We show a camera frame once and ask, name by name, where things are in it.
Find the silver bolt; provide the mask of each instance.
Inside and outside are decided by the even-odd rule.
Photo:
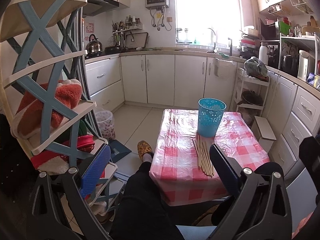
[[[71,167],[69,170],[68,170],[68,172],[70,173],[70,174],[75,174],[76,172],[77,172],[77,168],[76,167]]]
[[[44,178],[47,175],[47,173],[45,171],[41,171],[39,174],[40,178]]]
[[[275,176],[276,178],[280,178],[281,177],[281,174],[279,173],[279,172],[275,172],[274,174],[273,174],[273,176]]]
[[[243,169],[243,172],[245,173],[245,174],[251,174],[252,173],[252,170],[250,169],[250,168],[244,168]]]

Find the yellow slipper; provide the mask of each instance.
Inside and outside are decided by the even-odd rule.
[[[143,155],[146,153],[150,153],[153,156],[153,151],[151,146],[146,141],[139,141],[138,142],[138,154],[140,159],[142,160]]]

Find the kettle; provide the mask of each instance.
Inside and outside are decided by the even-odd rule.
[[[98,41],[98,38],[94,34],[91,34],[89,37],[89,43],[85,47],[85,49],[88,51],[88,53],[94,53],[102,51],[102,44],[100,41]]]

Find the frying pan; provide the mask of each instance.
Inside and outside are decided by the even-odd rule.
[[[255,106],[262,106],[263,105],[263,100],[262,100],[261,96],[257,95],[252,90],[243,91],[241,94],[241,98],[242,98],[242,100],[237,104],[238,106],[243,103],[255,105]]]

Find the red and white tablecloth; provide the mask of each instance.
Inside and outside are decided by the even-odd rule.
[[[207,177],[198,168],[192,139],[196,137],[198,111],[166,109],[159,132],[150,176],[171,206],[204,202],[228,195],[218,174]],[[225,112],[214,138],[228,157],[244,168],[255,170],[269,162],[268,154],[257,142],[240,113]]]

